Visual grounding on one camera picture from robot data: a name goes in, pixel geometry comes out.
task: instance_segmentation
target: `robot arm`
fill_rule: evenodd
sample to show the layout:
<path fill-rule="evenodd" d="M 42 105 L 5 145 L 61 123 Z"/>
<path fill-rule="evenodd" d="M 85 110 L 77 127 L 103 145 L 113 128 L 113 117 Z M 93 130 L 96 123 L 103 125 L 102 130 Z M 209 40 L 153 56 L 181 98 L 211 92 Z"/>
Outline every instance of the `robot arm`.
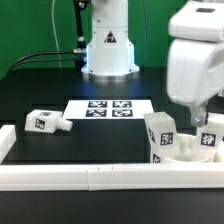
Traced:
<path fill-rule="evenodd" d="M 168 56 L 167 92 L 190 108 L 196 127 L 206 124 L 208 100 L 224 89 L 224 4 L 207 2 L 188 1 L 169 23 L 177 39 Z"/>
<path fill-rule="evenodd" d="M 81 68 L 84 79 L 97 82 L 122 82 L 138 77 L 134 45 L 128 38 L 128 0 L 73 0 L 77 33 L 84 37 L 80 10 L 92 5 L 92 40 L 86 46 L 86 64 Z"/>

